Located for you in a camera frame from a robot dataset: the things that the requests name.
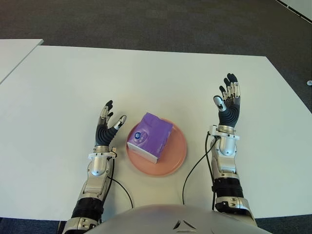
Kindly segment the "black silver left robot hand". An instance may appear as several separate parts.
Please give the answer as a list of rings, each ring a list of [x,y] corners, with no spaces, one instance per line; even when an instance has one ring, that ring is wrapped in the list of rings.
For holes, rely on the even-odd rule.
[[[113,101],[108,101],[105,106],[102,108],[97,128],[95,134],[95,147],[94,152],[108,152],[109,145],[111,141],[114,139],[118,130],[123,126],[126,121],[127,116],[122,115],[113,126],[108,127],[108,122],[110,118],[113,116],[113,112],[111,109],[113,108]]]

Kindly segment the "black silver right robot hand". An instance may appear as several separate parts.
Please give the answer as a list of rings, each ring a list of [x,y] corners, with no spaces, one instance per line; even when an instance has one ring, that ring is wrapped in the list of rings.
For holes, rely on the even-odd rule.
[[[215,95],[214,103],[218,109],[219,125],[234,128],[240,114],[240,87],[237,77],[228,73],[224,78],[225,87],[220,86],[222,96]]]

